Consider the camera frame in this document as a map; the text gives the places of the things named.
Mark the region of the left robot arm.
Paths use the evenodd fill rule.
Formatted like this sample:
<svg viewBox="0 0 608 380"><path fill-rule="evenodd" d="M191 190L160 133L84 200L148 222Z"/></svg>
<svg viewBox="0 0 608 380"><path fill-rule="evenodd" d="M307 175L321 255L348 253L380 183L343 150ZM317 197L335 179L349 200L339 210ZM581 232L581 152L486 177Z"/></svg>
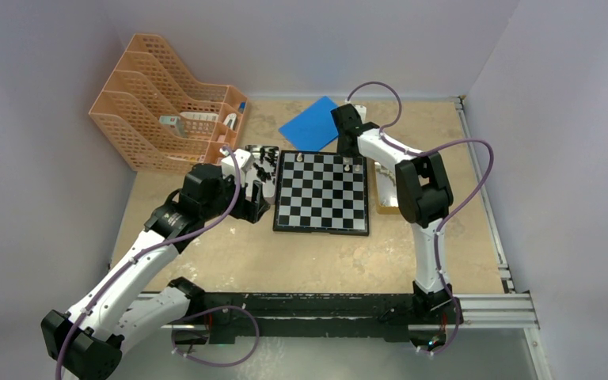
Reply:
<svg viewBox="0 0 608 380"><path fill-rule="evenodd" d="M244 307L210 307L207 293L185 278L175 279L141 305L133 303L144 287L189 242L223 219L255 223L269 208L262 184L247 181L241 164L198 164L151 214L117 266L66 312L50 311L41 321L57 379L106 379L123 357L163 325L193 324L210 314L237 311L260 336L257 319Z"/></svg>

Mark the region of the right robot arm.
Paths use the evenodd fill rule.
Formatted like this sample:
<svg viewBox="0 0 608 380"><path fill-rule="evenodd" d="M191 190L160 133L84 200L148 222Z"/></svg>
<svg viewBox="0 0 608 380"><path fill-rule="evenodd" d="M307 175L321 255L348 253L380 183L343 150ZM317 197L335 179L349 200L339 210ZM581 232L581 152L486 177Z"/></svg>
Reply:
<svg viewBox="0 0 608 380"><path fill-rule="evenodd" d="M413 232L415 316L431 322L447 307L458 312L443 248L454 197L441 155L412 152L389 139L352 104L333 109L331 118L338 132L336 153L279 154L273 229L367 236L368 164L378 163L393 176L398 210Z"/></svg>

